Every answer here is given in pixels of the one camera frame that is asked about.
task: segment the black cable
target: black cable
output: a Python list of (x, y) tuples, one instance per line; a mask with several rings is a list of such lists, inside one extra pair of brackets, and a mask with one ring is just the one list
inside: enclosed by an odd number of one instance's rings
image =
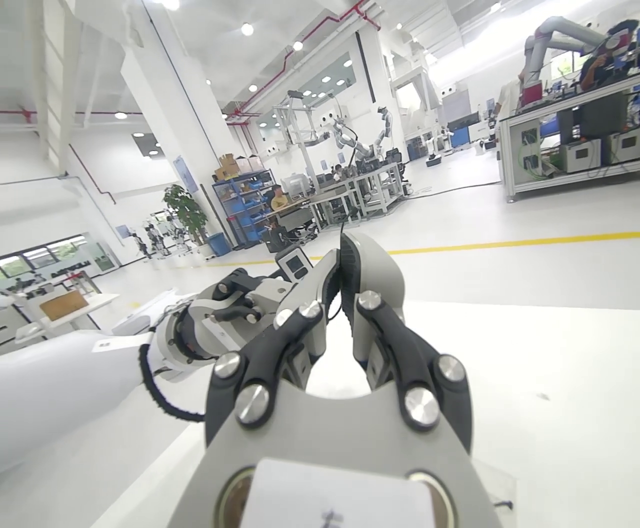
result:
[[(151, 326), (149, 328), (149, 332), (156, 333), (156, 327)], [(151, 394), (151, 397), (157, 403), (158, 407), (160, 407), (160, 409), (162, 409), (168, 415), (179, 418), (180, 420), (186, 420), (188, 422), (203, 422), (203, 414), (191, 413), (174, 407), (167, 401), (162, 392), (160, 392), (160, 389), (158, 388), (158, 386), (156, 385), (156, 381), (154, 380), (154, 375), (151, 372), (151, 367), (149, 366), (149, 346), (149, 343), (145, 343), (144, 345), (140, 346), (140, 348), (138, 349), (138, 362), (140, 363), (140, 370), (142, 371), (142, 381), (149, 391), (149, 394)]]
[(446, 191), (440, 191), (439, 193), (431, 193), (430, 195), (414, 196), (413, 198), (407, 198), (407, 200), (417, 200), (418, 198), (428, 198), (429, 196), (443, 195), (445, 193), (451, 193), (453, 191), (460, 191), (462, 189), (472, 189), (474, 187), (486, 187), (486, 186), (489, 186), (489, 185), (497, 185), (499, 183), (502, 183), (502, 182), (479, 183), (479, 184), (476, 184), (476, 185), (467, 185), (467, 186), (464, 186), (464, 187), (455, 187), (454, 189), (447, 189)]

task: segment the workbench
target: workbench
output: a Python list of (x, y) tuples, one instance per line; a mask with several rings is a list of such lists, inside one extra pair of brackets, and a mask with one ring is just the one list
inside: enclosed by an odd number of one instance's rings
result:
[[(500, 140), (502, 182), (507, 201), (509, 203), (515, 201), (516, 195), (525, 191), (640, 171), (640, 160), (636, 160), (546, 178), (542, 176), (541, 172), (540, 148), (541, 118), (618, 92), (631, 90), (639, 84), (640, 74), (628, 76), (617, 83), (588, 90), (572, 97), (565, 97), (550, 104), (541, 104), (534, 109), (501, 119), (498, 137)], [(523, 133), (532, 129), (537, 130), (537, 141), (534, 144), (524, 145)], [(523, 162), (525, 156), (538, 156), (540, 160), (538, 167), (525, 169)]]

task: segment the cardboard box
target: cardboard box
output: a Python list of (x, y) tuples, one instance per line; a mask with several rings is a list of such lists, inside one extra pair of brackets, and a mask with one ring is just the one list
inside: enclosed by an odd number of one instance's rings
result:
[(235, 178), (238, 176), (238, 171), (230, 172), (229, 167), (221, 167), (216, 170), (216, 174), (214, 176), (214, 180), (216, 182), (223, 182), (224, 180), (229, 180), (231, 178)]
[(249, 163), (251, 164), (251, 170), (264, 170), (264, 165), (262, 164), (262, 160), (257, 157), (255, 154), (253, 156), (249, 156)]
[(248, 172), (253, 172), (253, 168), (251, 167), (251, 163), (245, 157), (239, 157), (236, 159), (236, 163), (238, 168), (240, 169), (240, 174), (246, 174)]
[(55, 321), (88, 305), (89, 303), (86, 299), (76, 290), (43, 302), (40, 305), (40, 310), (42, 310), (51, 321)]

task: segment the fluorescent light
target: fluorescent light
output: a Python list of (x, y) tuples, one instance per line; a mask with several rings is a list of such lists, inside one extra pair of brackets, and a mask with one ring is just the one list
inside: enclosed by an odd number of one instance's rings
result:
[(170, 11), (175, 11), (180, 7), (180, 0), (162, 0), (162, 5)]

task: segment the red pipe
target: red pipe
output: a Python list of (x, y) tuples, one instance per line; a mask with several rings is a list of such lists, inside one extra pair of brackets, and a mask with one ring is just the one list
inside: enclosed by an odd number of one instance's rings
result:
[[(346, 17), (348, 17), (349, 15), (351, 15), (352, 13), (357, 13), (359, 16), (361, 16), (364, 20), (366, 20), (367, 22), (369, 22), (370, 24), (372, 24), (378, 31), (380, 30), (380, 26), (377, 25), (373, 20), (371, 20), (370, 18), (368, 18), (368, 16), (366, 16), (366, 14), (362, 13), (360, 11), (360, 6), (362, 4), (364, 4), (367, 0), (358, 0), (358, 2), (356, 2), (350, 9), (346, 10), (342, 15), (340, 15), (340, 17), (338, 19), (336, 19), (335, 17), (325, 17), (323, 18), (319, 24), (317, 24), (311, 31), (309, 31), (309, 33), (307, 33), (301, 40), (301, 42), (304, 43), (304, 41), (306, 39), (308, 39), (311, 35), (313, 35), (318, 29), (320, 29), (320, 27), (322, 25), (324, 25), (325, 22), (328, 22), (329, 20), (332, 22), (335, 22), (336, 24), (339, 24), (340, 22), (342, 22)], [(258, 97), (258, 95), (260, 95), (261, 92), (263, 92), (266, 88), (269, 87), (269, 85), (275, 81), (276, 79), (278, 79), (278, 77), (280, 77), (287, 69), (287, 59), (289, 57), (291, 57), (293, 55), (294, 51), (293, 50), (289, 50), (287, 52), (287, 54), (284, 56), (284, 64), (282, 65), (282, 69), (275, 74), (275, 77), (272, 78), (269, 82), (267, 82), (262, 88), (260, 88), (257, 92), (255, 92), (249, 99), (247, 99), (244, 103), (242, 103), (240, 105), (240, 108), (237, 110), (238, 112), (242, 111), (244, 108), (246, 108), (246, 106), (253, 101), (256, 97)]]

